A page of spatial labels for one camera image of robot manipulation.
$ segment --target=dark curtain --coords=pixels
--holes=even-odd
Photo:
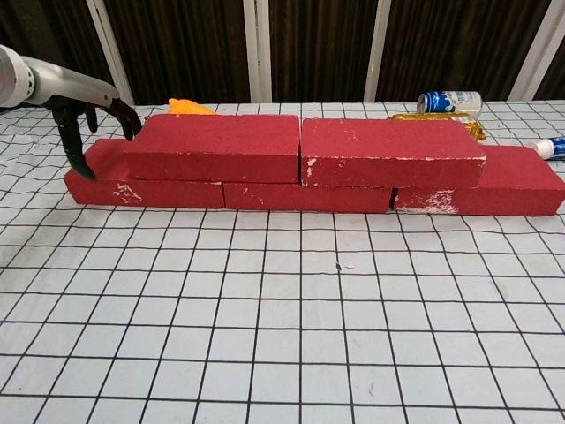
[[[274,102],[361,102],[378,0],[270,0]]]
[[[555,52],[554,60],[547,68],[535,95],[535,100],[552,99],[565,99],[565,39]]]
[[[0,44],[112,82],[84,1],[0,0]]]
[[[239,0],[107,0],[137,104],[249,102]]]
[[[378,102],[434,89],[506,100],[550,0],[394,0]]]

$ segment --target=soda can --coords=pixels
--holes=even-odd
[[[428,91],[418,98],[418,113],[463,112],[478,118],[483,99],[476,91]]]

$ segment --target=blue and white can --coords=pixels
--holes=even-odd
[[[527,145],[533,148],[542,159],[565,157],[565,137],[541,139]]]
[[[478,118],[483,99],[476,91],[428,91],[418,98],[417,113],[468,113]]]

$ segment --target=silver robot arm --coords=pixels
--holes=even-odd
[[[78,116],[86,114],[88,128],[98,129],[95,108],[107,111],[132,140],[141,129],[135,110],[125,104],[115,87],[31,57],[21,57],[0,45],[0,107],[21,104],[42,106],[53,112],[69,164],[82,177],[96,179],[82,153]]]

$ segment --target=white grid mat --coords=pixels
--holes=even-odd
[[[212,107],[384,118],[414,104]],[[82,122],[87,144],[121,135],[99,120],[95,136]],[[519,145],[565,135],[565,102],[491,102],[480,120],[488,144]],[[46,110],[0,116],[0,422],[565,423],[563,208],[84,208],[58,144]]]

